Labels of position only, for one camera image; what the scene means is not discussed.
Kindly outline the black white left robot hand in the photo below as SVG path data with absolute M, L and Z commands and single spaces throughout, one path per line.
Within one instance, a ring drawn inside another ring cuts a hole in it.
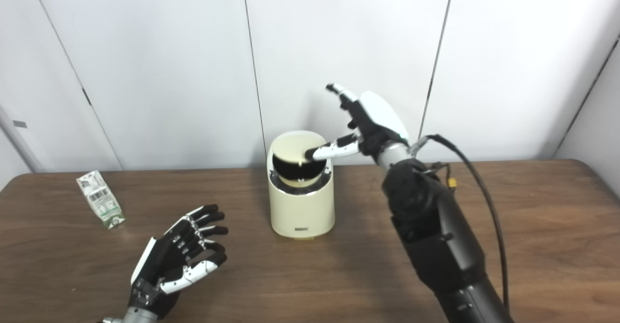
M 149 239 L 131 275 L 124 323 L 165 319 L 183 290 L 225 263 L 226 249 L 210 239 L 228 234 L 228 228 L 215 225 L 224 218 L 217 204 L 200 206 L 180 217 L 160 238 Z

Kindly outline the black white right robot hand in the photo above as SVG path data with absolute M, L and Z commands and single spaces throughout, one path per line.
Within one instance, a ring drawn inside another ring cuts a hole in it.
M 304 152 L 308 162 L 336 159 L 361 153 L 383 171 L 410 159 L 409 134 L 385 99 L 373 92 L 356 96 L 341 85 L 329 83 L 326 90 L 338 96 L 340 107 L 350 115 L 349 135 Z

